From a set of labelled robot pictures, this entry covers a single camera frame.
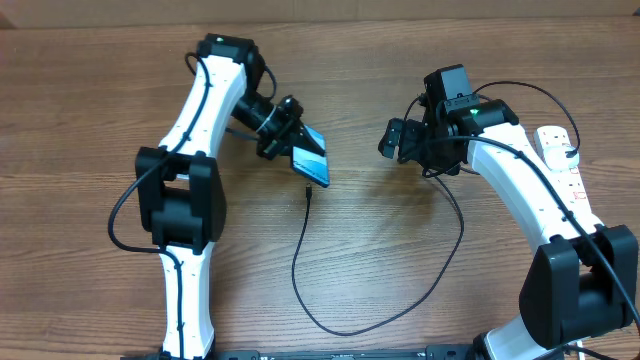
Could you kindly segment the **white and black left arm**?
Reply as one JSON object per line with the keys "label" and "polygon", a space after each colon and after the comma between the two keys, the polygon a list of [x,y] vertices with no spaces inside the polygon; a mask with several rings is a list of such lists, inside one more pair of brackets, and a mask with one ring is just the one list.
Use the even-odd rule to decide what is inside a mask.
{"label": "white and black left arm", "polygon": [[305,125],[293,96],[279,103],[259,93],[271,71],[251,39],[208,34],[186,54],[197,64],[194,82],[173,127],[155,148],[142,147],[135,181],[117,200],[107,223],[138,195],[141,224],[160,257],[166,291],[166,332],[156,359],[211,359],[210,264],[227,215],[218,155],[230,119],[256,134],[256,153],[287,156],[291,168],[314,183],[330,184],[326,141]]}

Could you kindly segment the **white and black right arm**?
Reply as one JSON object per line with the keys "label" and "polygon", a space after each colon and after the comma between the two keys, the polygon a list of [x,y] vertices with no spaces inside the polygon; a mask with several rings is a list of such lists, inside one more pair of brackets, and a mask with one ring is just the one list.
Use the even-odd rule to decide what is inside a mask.
{"label": "white and black right arm", "polygon": [[468,164],[494,189],[528,240],[533,260],[518,315],[478,335],[468,359],[558,359],[576,341],[639,322],[635,305],[638,241],[625,225],[604,225],[568,194],[560,172],[578,150],[559,145],[540,156],[511,108],[480,100],[463,65],[427,75],[416,101],[420,121],[389,121],[379,152],[415,161],[426,178],[457,175]]}

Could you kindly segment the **Galaxy smartphone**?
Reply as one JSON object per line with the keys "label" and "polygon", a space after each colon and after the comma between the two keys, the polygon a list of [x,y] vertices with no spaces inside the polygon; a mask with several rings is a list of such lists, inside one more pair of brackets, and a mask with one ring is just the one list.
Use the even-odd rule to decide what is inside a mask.
{"label": "Galaxy smartphone", "polygon": [[302,145],[294,145],[291,155],[292,169],[321,187],[330,185],[327,153],[319,155]]}

